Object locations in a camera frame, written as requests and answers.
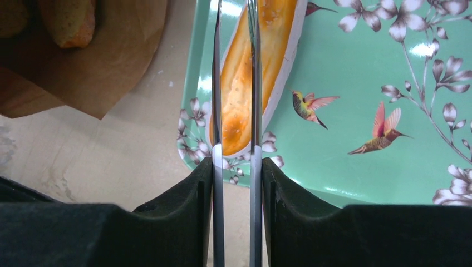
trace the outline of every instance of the paper bag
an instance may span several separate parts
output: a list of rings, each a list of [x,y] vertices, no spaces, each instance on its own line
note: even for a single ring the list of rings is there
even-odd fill
[[[66,50],[35,11],[20,36],[0,40],[0,114],[15,118],[68,105],[102,119],[146,72],[166,6],[167,0],[97,0],[92,41]]]

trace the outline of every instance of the green tray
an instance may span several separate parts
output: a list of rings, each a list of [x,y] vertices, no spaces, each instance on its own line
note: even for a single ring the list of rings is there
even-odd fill
[[[244,2],[223,1],[222,53]],[[319,10],[306,17],[286,89],[264,134],[263,156],[338,207],[472,205],[472,2],[366,3],[323,2],[337,13]],[[216,7],[216,0],[196,5],[178,137],[180,156],[191,169],[211,152],[204,125]],[[291,88],[339,96],[316,111],[328,130],[296,114]],[[396,130],[412,138],[348,154],[372,140],[381,102],[385,121],[401,111]],[[396,133],[384,132],[381,142],[370,145],[383,147]],[[226,163],[225,181],[249,186],[248,158]]]

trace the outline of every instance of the black object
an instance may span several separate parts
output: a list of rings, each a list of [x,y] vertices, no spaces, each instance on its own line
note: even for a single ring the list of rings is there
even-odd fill
[[[286,266],[472,266],[472,209],[350,205],[338,209],[263,159],[268,260]]]
[[[64,204],[16,184],[0,194],[0,266],[206,266],[212,161],[133,213]]]

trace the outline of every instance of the metal tongs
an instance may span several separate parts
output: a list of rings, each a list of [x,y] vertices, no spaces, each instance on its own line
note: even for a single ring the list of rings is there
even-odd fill
[[[221,123],[221,54],[220,17],[222,0],[218,0],[213,48],[213,254],[214,266],[224,267],[223,152]],[[251,157],[250,157],[250,267],[262,266],[262,67],[257,0],[247,0],[252,55]]]

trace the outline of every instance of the hummingbird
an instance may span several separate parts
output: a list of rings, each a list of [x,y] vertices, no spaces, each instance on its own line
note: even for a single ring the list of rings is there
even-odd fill
[[[309,93],[305,97],[303,97],[302,93],[294,90],[291,91],[293,108],[295,108],[295,112],[305,120],[316,122],[317,124],[323,126],[326,130],[328,130],[328,127],[326,127],[326,125],[319,120],[318,116],[316,116],[314,112],[320,107],[327,106],[329,103],[338,99],[339,96],[315,98],[314,93]]]
[[[315,4],[315,3],[308,2],[307,11],[305,12],[305,17],[311,15],[312,13],[315,13],[315,12],[318,11],[318,10],[328,10],[328,11],[332,11],[332,12],[334,12],[334,13],[338,13],[338,12],[335,11],[335,10],[332,10],[332,9],[329,9],[329,8],[320,7],[320,6],[318,6],[317,4]]]
[[[348,154],[362,154],[371,151],[382,150],[390,146],[390,144],[392,144],[392,142],[399,136],[412,138],[411,136],[404,135],[397,131],[396,127],[400,121],[400,116],[401,109],[396,108],[392,111],[387,120],[385,120],[385,106],[383,102],[380,102],[377,115],[375,116],[375,121],[373,123],[373,139],[363,144],[358,149],[349,152]]]

